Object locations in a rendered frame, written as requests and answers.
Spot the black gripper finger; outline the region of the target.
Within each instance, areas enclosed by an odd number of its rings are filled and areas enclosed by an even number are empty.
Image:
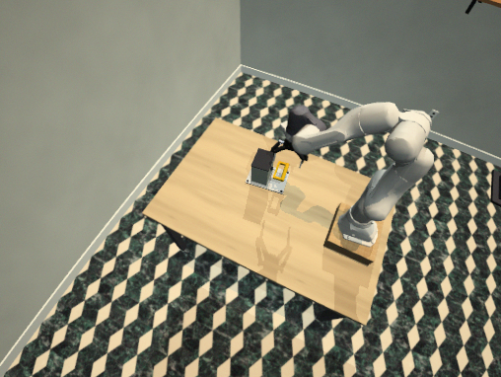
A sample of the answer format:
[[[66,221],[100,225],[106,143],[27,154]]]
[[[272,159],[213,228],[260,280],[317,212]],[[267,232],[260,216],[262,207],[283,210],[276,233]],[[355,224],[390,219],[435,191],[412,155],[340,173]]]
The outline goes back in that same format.
[[[293,148],[292,148],[292,150],[294,151],[294,149],[293,149]],[[299,168],[301,169],[302,164],[304,163],[304,161],[308,161],[308,158],[309,158],[309,157],[308,157],[308,155],[301,155],[301,154],[297,153],[296,151],[294,151],[294,152],[295,152],[295,153],[296,153],[296,154],[300,157],[300,159],[301,159],[301,163],[300,163],[300,167],[299,167]]]
[[[270,152],[273,152],[273,162],[275,161],[275,157],[276,157],[276,153],[282,151],[282,150],[286,150],[286,149],[289,149],[290,147],[285,147],[284,145],[278,147],[279,145],[283,144],[284,141],[281,141],[281,139],[279,139],[279,141],[271,147],[271,150]],[[278,147],[278,148],[277,148]]]

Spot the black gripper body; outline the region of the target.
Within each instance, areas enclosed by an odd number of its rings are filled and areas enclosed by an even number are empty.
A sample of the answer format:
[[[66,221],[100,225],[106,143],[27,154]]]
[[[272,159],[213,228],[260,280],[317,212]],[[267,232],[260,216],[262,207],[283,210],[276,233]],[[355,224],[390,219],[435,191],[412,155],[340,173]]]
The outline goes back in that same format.
[[[293,150],[292,150],[292,148],[293,148],[293,147],[292,147],[292,142],[289,142],[286,138],[285,138],[285,141],[284,141],[283,145],[284,145],[285,147],[287,147],[287,146],[288,146],[288,147],[290,147],[290,148],[289,148],[289,149],[287,149],[287,150],[293,151]]]

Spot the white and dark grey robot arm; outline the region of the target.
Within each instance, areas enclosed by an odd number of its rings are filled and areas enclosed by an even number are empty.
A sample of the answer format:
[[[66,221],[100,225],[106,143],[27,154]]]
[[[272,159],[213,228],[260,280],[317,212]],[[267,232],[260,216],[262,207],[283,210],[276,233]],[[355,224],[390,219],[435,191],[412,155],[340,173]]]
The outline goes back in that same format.
[[[360,198],[337,221],[343,239],[370,248],[378,237],[375,221],[385,220],[402,195],[434,164],[434,155],[423,147],[431,123],[425,112],[400,112],[393,103],[373,103],[349,111],[328,130],[308,107],[299,105],[279,126],[301,155],[355,138],[390,134],[384,146],[394,162],[374,174]]]

